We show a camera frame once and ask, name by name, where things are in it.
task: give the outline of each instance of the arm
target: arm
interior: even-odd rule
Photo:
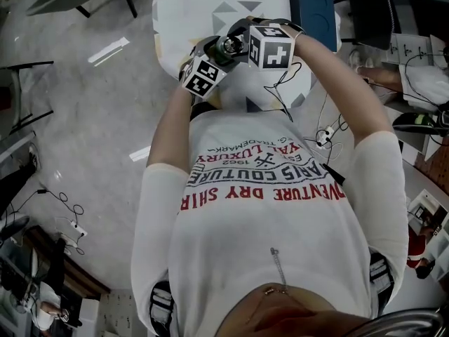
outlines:
[[[164,163],[189,173],[189,124],[192,95],[181,86],[157,126],[147,166]]]
[[[375,132],[393,131],[369,85],[324,45],[302,34],[296,38],[295,55],[306,62],[329,93],[354,134],[355,145]]]
[[[49,315],[61,315],[62,314],[62,310],[60,308],[57,308],[56,306],[54,306],[48,302],[41,303],[41,310],[48,313]]]
[[[433,234],[434,234],[434,229],[432,227],[422,226],[419,236],[425,236],[426,237],[426,242],[427,242],[427,241],[429,241],[431,239]]]
[[[142,179],[135,222],[131,286],[138,316],[153,333],[149,316],[150,295],[158,281],[167,280],[168,252],[189,175],[174,166],[152,164]]]

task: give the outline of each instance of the white cable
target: white cable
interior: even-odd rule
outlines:
[[[388,93],[383,93],[381,96],[378,96],[379,98],[384,98],[387,95],[391,95],[392,93],[397,93],[396,91],[390,91]]]
[[[70,223],[73,222],[73,220],[70,220],[70,218],[64,217],[64,216],[57,216],[55,218],[64,218],[65,220],[69,221]]]
[[[343,151],[344,145],[343,145],[342,143],[335,143],[335,144],[332,145],[332,148],[334,148],[334,147],[337,146],[337,145],[341,145],[342,148],[341,148],[340,151],[338,152],[337,156],[335,156],[335,157],[333,157],[333,158],[330,158],[329,161],[335,161],[336,159],[338,159],[338,157],[340,157],[340,155],[341,155],[341,153],[342,153],[342,151]],[[318,156],[323,157],[326,161],[328,160],[328,157],[323,156],[323,155],[320,154],[318,151],[312,149],[311,147],[309,147],[309,149],[311,149],[313,152],[315,152]]]

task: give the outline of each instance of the desk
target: desk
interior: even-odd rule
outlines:
[[[225,35],[239,19],[252,15],[258,18],[290,19],[289,0],[154,0],[153,27],[156,54],[162,68],[177,78],[181,65],[189,59],[193,47],[202,39]],[[335,14],[338,47],[341,46],[340,17]],[[288,73],[291,77],[298,65]],[[248,64],[240,64],[211,93],[209,102],[227,109],[246,108],[249,98],[261,110],[280,109],[281,104],[263,86],[272,86],[283,72],[258,72]],[[300,104],[311,88],[311,71],[303,64],[295,78],[279,86],[287,107]]]

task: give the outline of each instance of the hand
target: hand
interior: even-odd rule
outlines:
[[[67,323],[69,321],[69,316],[70,316],[69,311],[67,311],[66,309],[62,310],[62,313],[61,313],[61,316],[60,316],[61,317],[61,321]]]
[[[248,20],[253,21],[255,19],[254,16],[247,16],[246,17]],[[260,25],[268,25],[270,22],[272,21],[272,19],[266,19],[266,20],[262,20],[261,22],[259,22],[258,24]],[[297,30],[293,29],[292,27],[288,26],[288,25],[281,25],[282,30],[284,30],[287,34],[289,34],[292,38],[295,39],[295,55],[299,56],[299,46],[298,46],[298,39],[300,37],[303,37],[304,34],[299,34]]]

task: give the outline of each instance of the person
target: person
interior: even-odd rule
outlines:
[[[76,246],[75,241],[64,234],[56,242],[46,278],[39,285],[39,297],[29,298],[27,309],[32,314],[34,325],[44,337],[51,337],[48,331],[55,319],[69,321],[69,312],[61,308],[62,287],[64,286],[64,253],[66,246]]]
[[[445,59],[449,60],[449,48],[446,48],[443,54]],[[435,112],[436,106],[449,101],[448,70],[439,66],[399,65],[397,71],[391,71],[374,67],[371,58],[363,61],[357,50],[349,56],[349,64],[370,84],[381,85],[389,90],[403,93],[404,100],[407,100],[411,106]]]
[[[407,266],[414,268],[419,279],[425,279],[435,266],[435,261],[429,261],[422,257],[426,251],[427,242],[432,238],[434,229],[429,226],[422,226],[420,233],[416,234],[413,229],[408,226],[408,258]]]
[[[373,256],[387,300],[401,286],[405,178],[384,108],[324,45],[283,28],[354,134],[346,179],[337,184],[282,111],[190,122],[192,96],[177,87],[143,175],[130,267],[153,333],[343,336],[379,312]]]

